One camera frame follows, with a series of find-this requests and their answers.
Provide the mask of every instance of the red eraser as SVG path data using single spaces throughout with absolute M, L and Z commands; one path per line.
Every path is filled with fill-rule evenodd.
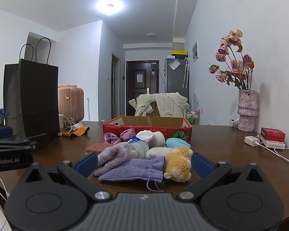
M 114 144 L 110 143 L 94 143 L 91 146 L 86 148 L 86 154 L 94 152 L 96 154 L 100 154 L 105 148 L 111 147 Z
M 261 136 L 267 141 L 284 142 L 286 134 L 279 129 L 261 128 Z

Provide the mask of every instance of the pink fabric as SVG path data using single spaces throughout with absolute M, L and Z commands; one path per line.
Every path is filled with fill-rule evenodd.
M 128 130 L 125 130 L 121 133 L 120 138 L 118 138 L 113 133 L 106 133 L 104 134 L 104 143 L 111 143 L 111 144 L 117 144 L 120 142 L 127 142 L 132 137 L 136 136 L 136 132 L 134 128 L 130 128 Z
M 120 165 L 127 159 L 130 151 L 130 144 L 126 142 L 107 147 L 97 156 L 98 167 L 93 171 L 93 174 L 100 176 Z

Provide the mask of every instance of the brown door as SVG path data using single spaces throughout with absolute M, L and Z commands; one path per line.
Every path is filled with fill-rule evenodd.
M 159 92 L 157 69 L 158 61 L 128 61 L 126 85 L 126 115 L 135 115 L 135 109 L 129 101 L 143 94 L 156 94 Z

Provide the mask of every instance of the paper note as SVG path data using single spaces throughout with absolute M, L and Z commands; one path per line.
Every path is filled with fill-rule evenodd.
M 170 63 L 169 65 L 173 70 L 175 70 L 180 65 L 180 63 L 177 60 L 175 60 L 174 62 Z
M 137 74 L 137 82 L 142 82 L 143 74 Z

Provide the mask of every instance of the watermelon print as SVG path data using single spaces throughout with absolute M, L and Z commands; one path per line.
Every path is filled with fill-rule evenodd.
M 187 141 L 188 140 L 188 133 L 184 129 L 179 129 L 173 133 L 173 137 Z

